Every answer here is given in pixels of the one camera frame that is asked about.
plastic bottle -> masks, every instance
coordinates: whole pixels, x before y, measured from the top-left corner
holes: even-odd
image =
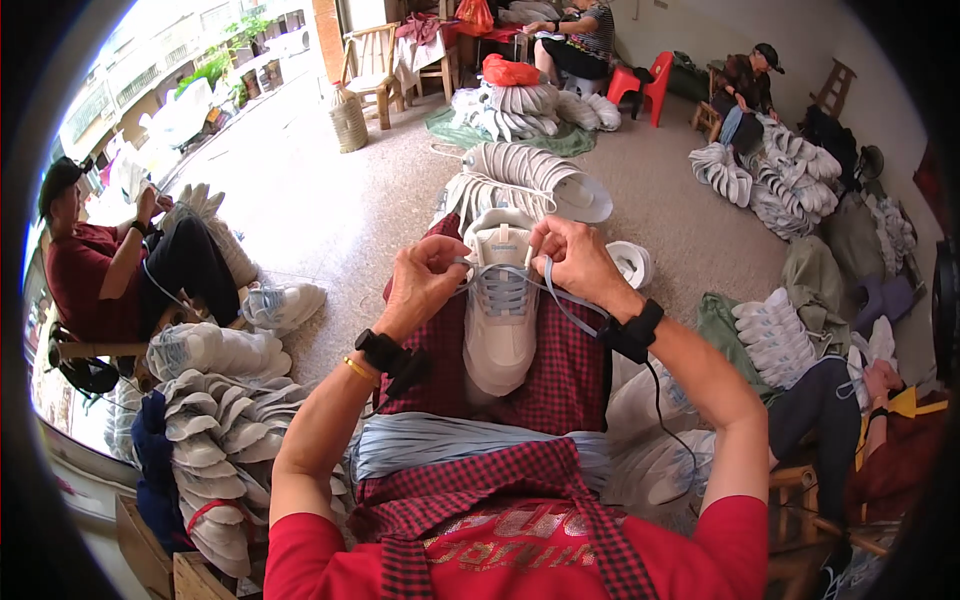
[[[360,99],[341,82],[333,82],[330,94],[330,120],[340,142],[340,153],[353,152],[367,145],[367,121]]]

red plastic bag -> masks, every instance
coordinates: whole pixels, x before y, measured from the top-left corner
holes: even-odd
[[[502,55],[490,54],[483,59],[483,78],[494,85],[536,85],[540,71],[532,64],[504,60]]]
[[[487,0],[463,0],[455,16],[460,19],[457,29],[468,36],[482,36],[493,31],[493,15]]]

cap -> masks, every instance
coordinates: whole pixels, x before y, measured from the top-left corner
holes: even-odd
[[[758,51],[767,62],[770,64],[770,68],[777,71],[781,75],[783,74],[783,67],[780,66],[780,57],[777,56],[777,51],[774,50],[774,47],[770,44],[757,44],[754,46],[754,50]]]
[[[48,218],[50,216],[50,204],[53,203],[54,199],[62,194],[63,190],[76,183],[80,176],[92,167],[92,160],[77,164],[67,156],[61,156],[50,165],[46,176],[43,178],[43,184],[40,186],[40,198],[37,201],[40,217]]]

checkered cloth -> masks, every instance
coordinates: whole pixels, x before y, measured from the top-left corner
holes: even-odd
[[[460,239],[460,217],[448,215],[427,235]],[[384,290],[390,296],[392,282]],[[380,411],[422,411],[469,419],[463,361],[467,295],[451,298],[404,345],[426,349],[433,362],[427,380]],[[567,310],[598,328],[602,318],[583,306]],[[501,422],[562,436],[570,431],[601,431],[607,394],[605,350],[571,323],[550,296],[540,299],[537,353],[525,383],[491,412]],[[574,501],[589,528],[589,539],[607,591],[614,599],[656,598],[642,560],[615,519],[622,513],[600,505],[584,485],[576,445],[570,439],[519,444],[459,461],[408,468],[357,486],[357,508],[348,526],[360,541],[383,544],[383,598],[430,598],[432,591],[422,540],[448,519],[462,515],[495,494],[561,497]]]

shoe tongue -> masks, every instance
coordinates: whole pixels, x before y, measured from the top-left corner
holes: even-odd
[[[530,231],[503,224],[498,228],[477,231],[485,265],[507,263],[523,267],[530,246]]]

